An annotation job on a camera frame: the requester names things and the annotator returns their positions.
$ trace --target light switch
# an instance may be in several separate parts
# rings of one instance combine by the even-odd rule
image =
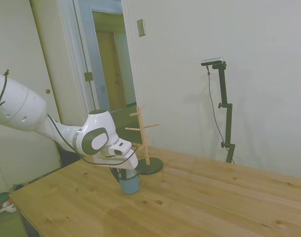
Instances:
[[[137,21],[137,29],[139,30],[139,36],[145,36],[146,32],[145,32],[145,25],[144,25],[144,19],[138,20]]]

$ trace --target wooden door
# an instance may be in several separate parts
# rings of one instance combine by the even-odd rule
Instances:
[[[6,69],[10,78],[42,96],[48,113],[59,119],[29,0],[0,0],[0,73]],[[53,141],[0,125],[0,192],[59,167]]]
[[[106,81],[110,110],[116,111],[126,107],[120,66],[118,62],[114,34],[97,33],[103,74]]]

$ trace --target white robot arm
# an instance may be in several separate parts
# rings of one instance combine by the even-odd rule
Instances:
[[[108,111],[90,112],[83,127],[63,125],[47,114],[47,103],[42,97],[7,75],[8,71],[0,74],[1,125],[37,132],[70,152],[95,155],[92,164],[135,169],[138,161],[132,144],[119,138]]]

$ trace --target black cable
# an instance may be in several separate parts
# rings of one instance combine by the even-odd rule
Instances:
[[[49,119],[51,120],[51,122],[53,123],[53,125],[54,125],[54,127],[55,127],[55,129],[56,129],[56,131],[58,132],[58,134],[60,135],[60,137],[63,139],[63,141],[76,153],[76,154],[79,154],[66,140],[65,140],[65,138],[62,136],[62,134],[61,134],[61,132],[58,130],[58,128],[57,128],[57,126],[56,126],[56,124],[55,124],[55,122],[54,122],[54,120],[51,118],[51,116],[50,115],[47,115],[48,117],[49,117]],[[136,150],[137,150],[137,148],[138,148],[138,146],[135,146],[135,145],[132,145],[132,147],[136,147],[136,149],[133,151],[133,153],[127,158],[127,159],[125,159],[123,162],[120,162],[120,163],[117,163],[117,164],[103,164],[103,163],[93,163],[93,162],[89,162],[89,161],[87,161],[85,158],[83,158],[83,157],[81,157],[81,159],[84,161],[84,162],[86,162],[86,163],[88,163],[88,164],[96,164],[96,165],[120,165],[120,164],[123,164],[123,163],[125,163],[125,162],[127,162],[134,154],[135,154],[135,152],[136,152]]]
[[[0,94],[0,101],[2,99],[2,96],[4,94],[4,90],[6,90],[6,86],[7,86],[7,76],[9,75],[9,69],[7,69],[7,71],[3,74],[4,75],[4,83],[3,83],[3,88]],[[0,106],[3,105],[5,103],[5,101],[0,102]]]
[[[212,104],[212,110],[213,110],[213,117],[214,117],[214,121],[215,121],[215,124],[216,124],[216,128],[218,129],[218,131],[219,131],[219,134],[220,134],[220,136],[221,136],[221,138],[222,138],[222,141],[223,141],[223,143],[225,144],[225,141],[224,141],[224,138],[223,138],[223,135],[222,135],[222,133],[221,133],[221,131],[220,131],[220,129],[219,129],[219,125],[218,125],[218,122],[216,121],[216,117],[215,117],[215,110],[214,110],[214,104],[213,104],[213,100],[212,100],[212,96],[211,96],[211,87],[210,87],[210,71],[209,71],[209,66],[206,66],[206,69],[208,70],[208,77],[209,77],[209,94],[210,94],[210,99],[211,99],[211,104]]]

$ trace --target wooden mug tree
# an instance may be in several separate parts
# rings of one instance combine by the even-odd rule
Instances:
[[[160,160],[158,158],[153,158],[153,157],[150,158],[149,149],[148,149],[148,145],[147,145],[147,139],[146,139],[146,135],[145,135],[145,128],[158,126],[159,124],[155,123],[155,124],[144,126],[143,117],[142,117],[142,108],[137,107],[136,110],[137,110],[137,112],[134,114],[130,114],[130,116],[138,117],[140,128],[131,128],[131,127],[125,128],[126,130],[133,130],[133,131],[141,132],[143,144],[139,148],[139,150],[144,149],[145,159],[139,160],[139,164],[136,167],[136,170],[138,170],[139,173],[143,174],[143,175],[155,174],[163,168],[164,164],[163,164],[162,160]]]

